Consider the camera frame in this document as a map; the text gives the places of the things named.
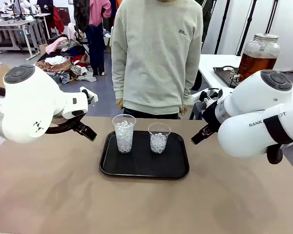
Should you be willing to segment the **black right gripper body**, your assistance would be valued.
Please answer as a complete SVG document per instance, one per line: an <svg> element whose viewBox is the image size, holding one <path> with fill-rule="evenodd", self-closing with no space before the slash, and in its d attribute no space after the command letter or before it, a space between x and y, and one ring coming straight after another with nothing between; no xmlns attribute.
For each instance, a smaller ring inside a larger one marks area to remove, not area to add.
<svg viewBox="0 0 293 234"><path fill-rule="evenodd" d="M217 101L210 98L205 98L204 102L206 104L206 108L205 111L202 113L202 117L206 121L207 125L203 128L203 133L218 132L221 123L219 122L215 114Z"/></svg>

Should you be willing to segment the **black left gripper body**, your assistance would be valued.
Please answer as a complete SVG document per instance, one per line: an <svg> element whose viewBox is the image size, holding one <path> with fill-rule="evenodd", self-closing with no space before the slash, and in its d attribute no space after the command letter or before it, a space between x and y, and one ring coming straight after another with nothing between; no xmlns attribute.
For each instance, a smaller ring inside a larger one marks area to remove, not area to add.
<svg viewBox="0 0 293 234"><path fill-rule="evenodd" d="M82 122L80 122L80 120L76 120L72 127L72 130L77 133L85 133L86 126Z"/></svg>

